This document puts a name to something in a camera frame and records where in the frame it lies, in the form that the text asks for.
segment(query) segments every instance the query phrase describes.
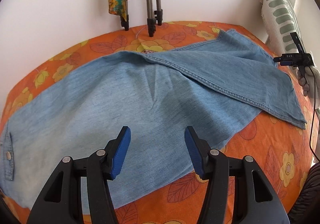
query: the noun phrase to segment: orange floral tablecloth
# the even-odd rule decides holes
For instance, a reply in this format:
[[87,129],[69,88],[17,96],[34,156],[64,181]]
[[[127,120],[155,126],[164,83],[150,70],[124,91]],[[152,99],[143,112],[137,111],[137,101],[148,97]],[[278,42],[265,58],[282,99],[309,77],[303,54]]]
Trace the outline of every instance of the orange floral tablecloth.
[[[121,50],[157,52],[186,46],[200,41],[215,39],[222,30],[234,28],[269,54],[275,54],[249,31],[238,25],[213,22],[169,22],[157,26],[155,36],[148,36],[146,26],[117,31],[83,41],[54,56],[21,80],[9,93],[0,122],[0,131],[9,117],[20,107],[29,103],[39,93],[64,78],[79,66],[98,57]],[[235,134],[222,149],[227,156],[243,158],[252,155],[265,172],[280,197],[286,211],[289,211],[298,197],[310,169],[312,154],[308,141],[312,110],[309,99],[303,97],[301,87],[289,68],[280,67],[289,74],[296,90],[300,106],[308,122],[306,130],[276,119],[261,112],[242,131]],[[318,119],[315,119],[312,133],[313,147],[316,145]],[[196,223],[207,182],[194,172],[158,189],[138,200],[116,210],[120,224],[194,224]],[[230,178],[228,207],[225,223],[231,223],[234,179]],[[26,223],[30,210],[17,205],[5,197],[14,215]],[[90,223],[90,216],[84,216]]]

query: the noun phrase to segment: wire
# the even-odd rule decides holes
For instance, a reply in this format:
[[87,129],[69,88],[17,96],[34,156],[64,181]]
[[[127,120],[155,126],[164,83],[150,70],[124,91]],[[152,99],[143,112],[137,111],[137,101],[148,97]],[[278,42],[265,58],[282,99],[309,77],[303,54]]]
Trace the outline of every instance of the wire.
[[311,137],[312,137],[312,128],[313,128],[313,121],[315,119],[315,113],[316,113],[316,76],[315,74],[313,73],[313,71],[311,70],[310,66],[308,66],[312,75],[313,75],[313,78],[315,80],[315,95],[314,95],[314,100],[315,100],[315,103],[314,103],[314,106],[313,106],[313,116],[312,116],[312,123],[311,123],[311,130],[310,130],[310,140],[309,140],[309,147],[310,147],[310,150],[311,152],[313,153],[313,155],[315,156],[315,158],[318,160],[318,162],[320,162],[318,156],[316,156],[316,153],[312,150],[312,147],[311,147]]

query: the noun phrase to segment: blue rubber pad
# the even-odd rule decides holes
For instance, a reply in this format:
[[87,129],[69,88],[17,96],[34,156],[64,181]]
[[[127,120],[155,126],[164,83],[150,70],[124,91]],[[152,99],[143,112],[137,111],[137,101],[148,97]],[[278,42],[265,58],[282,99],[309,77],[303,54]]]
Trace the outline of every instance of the blue rubber pad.
[[118,150],[116,151],[113,157],[112,170],[110,173],[111,180],[114,180],[121,171],[125,155],[127,154],[127,151],[128,151],[130,141],[131,141],[131,131],[130,131],[130,128],[127,128],[118,146]]
[[195,169],[196,174],[202,178],[204,176],[202,156],[188,128],[184,131],[184,140],[187,145],[193,168]]

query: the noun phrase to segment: gloved hand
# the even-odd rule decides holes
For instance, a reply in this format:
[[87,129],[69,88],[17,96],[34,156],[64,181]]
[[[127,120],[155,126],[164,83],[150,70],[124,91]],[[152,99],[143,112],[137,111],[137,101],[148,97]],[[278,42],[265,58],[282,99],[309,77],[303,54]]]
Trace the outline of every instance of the gloved hand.
[[299,81],[299,85],[302,86],[303,89],[303,96],[308,96],[311,102],[311,105],[314,105],[315,99],[316,99],[316,109],[320,107],[320,72],[315,67],[305,67],[306,70],[306,78],[304,78],[301,75],[301,72],[297,70],[297,77]]

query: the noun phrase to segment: denim shirt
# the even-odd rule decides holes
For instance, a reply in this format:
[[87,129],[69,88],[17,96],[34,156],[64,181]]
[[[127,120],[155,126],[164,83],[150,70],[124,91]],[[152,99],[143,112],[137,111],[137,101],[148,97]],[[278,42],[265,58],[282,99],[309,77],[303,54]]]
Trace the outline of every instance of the denim shirt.
[[[0,136],[0,187],[31,209],[64,156],[87,157],[126,125],[131,143],[121,173],[108,183],[121,207],[192,171],[186,126],[220,149],[261,110],[305,128],[289,76],[234,30],[173,51],[101,57],[9,119]],[[83,213],[89,214],[86,192],[84,178]]]

